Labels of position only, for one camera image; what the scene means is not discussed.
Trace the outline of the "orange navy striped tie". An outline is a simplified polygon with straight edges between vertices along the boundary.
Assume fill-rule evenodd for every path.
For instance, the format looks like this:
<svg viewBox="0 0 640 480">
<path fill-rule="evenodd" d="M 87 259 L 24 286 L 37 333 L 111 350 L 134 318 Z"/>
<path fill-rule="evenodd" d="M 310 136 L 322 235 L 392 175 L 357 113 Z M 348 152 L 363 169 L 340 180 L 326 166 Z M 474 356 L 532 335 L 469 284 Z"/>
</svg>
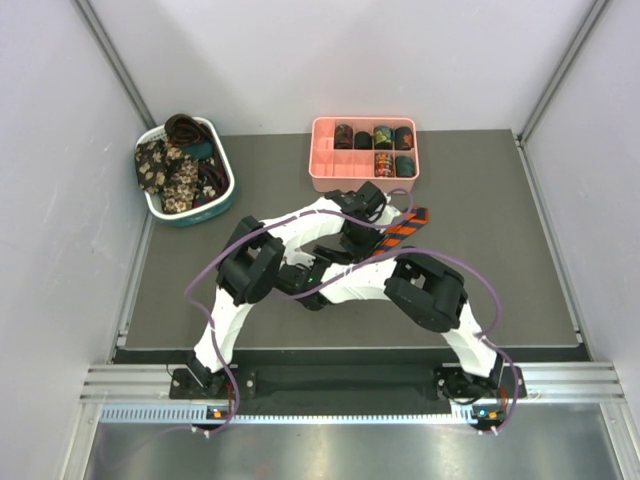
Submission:
<svg viewBox="0 0 640 480">
<path fill-rule="evenodd" d="M 429 210 L 426 207 L 414 207 L 406 219 L 396 226 L 386 228 L 384 238 L 374 250 L 373 256 L 382 255 L 399 246 L 408 237 L 426 226 L 429 220 Z"/>
</svg>

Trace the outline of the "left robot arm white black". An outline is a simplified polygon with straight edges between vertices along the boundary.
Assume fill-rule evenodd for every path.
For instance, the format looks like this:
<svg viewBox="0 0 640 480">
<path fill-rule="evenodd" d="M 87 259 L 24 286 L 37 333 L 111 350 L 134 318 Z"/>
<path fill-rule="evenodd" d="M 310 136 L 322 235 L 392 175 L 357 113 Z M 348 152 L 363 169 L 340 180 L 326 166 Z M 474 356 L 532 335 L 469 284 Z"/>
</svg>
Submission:
<svg viewBox="0 0 640 480">
<path fill-rule="evenodd" d="M 211 265 L 214 305 L 202 310 L 207 325 L 187 362 L 194 387 L 209 397 L 224 390 L 244 321 L 272 290 L 324 307 L 316 288 L 326 270 L 368 258 L 400 216 L 388 195 L 367 182 L 278 218 L 243 218 Z"/>
</svg>

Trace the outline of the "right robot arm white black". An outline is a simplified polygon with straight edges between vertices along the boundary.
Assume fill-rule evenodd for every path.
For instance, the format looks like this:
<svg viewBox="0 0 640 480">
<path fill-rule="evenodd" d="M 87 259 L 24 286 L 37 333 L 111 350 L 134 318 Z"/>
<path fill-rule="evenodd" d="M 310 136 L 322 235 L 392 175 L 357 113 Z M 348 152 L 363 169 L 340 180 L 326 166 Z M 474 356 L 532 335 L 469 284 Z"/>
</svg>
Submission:
<svg viewBox="0 0 640 480">
<path fill-rule="evenodd" d="M 441 334 L 460 363 L 457 371 L 436 371 L 442 394 L 451 400 L 469 404 L 495 396 L 503 383 L 503 359 L 486 343 L 464 277 L 431 255 L 408 247 L 385 259 L 348 264 L 306 254 L 281 266 L 275 286 L 312 311 L 350 301 L 389 301 L 419 327 Z"/>
</svg>

